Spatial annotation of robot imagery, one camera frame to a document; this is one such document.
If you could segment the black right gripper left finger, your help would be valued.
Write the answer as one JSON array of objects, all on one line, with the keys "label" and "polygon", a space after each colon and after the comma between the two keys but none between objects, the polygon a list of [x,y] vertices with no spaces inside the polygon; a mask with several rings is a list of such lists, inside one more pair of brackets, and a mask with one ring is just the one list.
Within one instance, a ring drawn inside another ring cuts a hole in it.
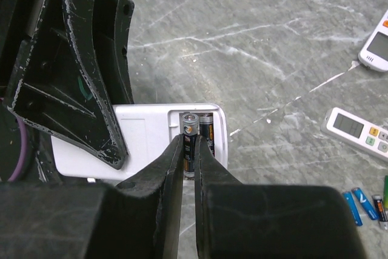
[{"label": "black right gripper left finger", "polygon": [[1,257],[176,258],[183,142],[116,186],[2,183]]}]

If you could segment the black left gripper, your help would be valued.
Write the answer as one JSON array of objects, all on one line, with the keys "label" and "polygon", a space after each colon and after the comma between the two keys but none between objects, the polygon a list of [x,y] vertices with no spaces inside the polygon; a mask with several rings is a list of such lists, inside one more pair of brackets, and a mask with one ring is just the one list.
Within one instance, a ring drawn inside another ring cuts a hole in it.
[{"label": "black left gripper", "polygon": [[114,169],[129,151],[114,106],[132,104],[131,0],[1,0],[2,104]]}]

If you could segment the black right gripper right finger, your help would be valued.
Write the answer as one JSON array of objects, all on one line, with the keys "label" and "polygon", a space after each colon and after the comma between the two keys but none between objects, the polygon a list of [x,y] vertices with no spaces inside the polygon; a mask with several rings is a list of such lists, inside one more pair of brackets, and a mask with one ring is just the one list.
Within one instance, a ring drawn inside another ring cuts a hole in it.
[{"label": "black right gripper right finger", "polygon": [[195,144],[199,258],[366,258],[344,197],[326,186],[243,184]]}]

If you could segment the white remote control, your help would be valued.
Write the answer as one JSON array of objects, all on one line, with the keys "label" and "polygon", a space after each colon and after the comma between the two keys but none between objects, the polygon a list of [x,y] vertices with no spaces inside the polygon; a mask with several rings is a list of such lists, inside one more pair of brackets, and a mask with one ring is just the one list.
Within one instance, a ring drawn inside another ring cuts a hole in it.
[{"label": "white remote control", "polygon": [[224,166],[228,160],[226,117],[220,106],[202,104],[140,104],[115,106],[129,157],[116,170],[85,150],[56,137],[52,139],[55,166],[67,177],[96,178],[121,182],[157,159],[181,130],[185,112],[213,115],[215,158]]}]

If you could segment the black orange battery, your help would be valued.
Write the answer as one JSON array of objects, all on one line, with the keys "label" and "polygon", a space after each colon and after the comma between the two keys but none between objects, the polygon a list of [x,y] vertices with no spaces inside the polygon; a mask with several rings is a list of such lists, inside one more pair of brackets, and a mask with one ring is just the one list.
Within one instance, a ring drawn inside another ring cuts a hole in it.
[{"label": "black orange battery", "polygon": [[195,175],[195,143],[198,136],[199,117],[194,113],[182,116],[182,134],[184,137],[184,175],[192,179]]}]

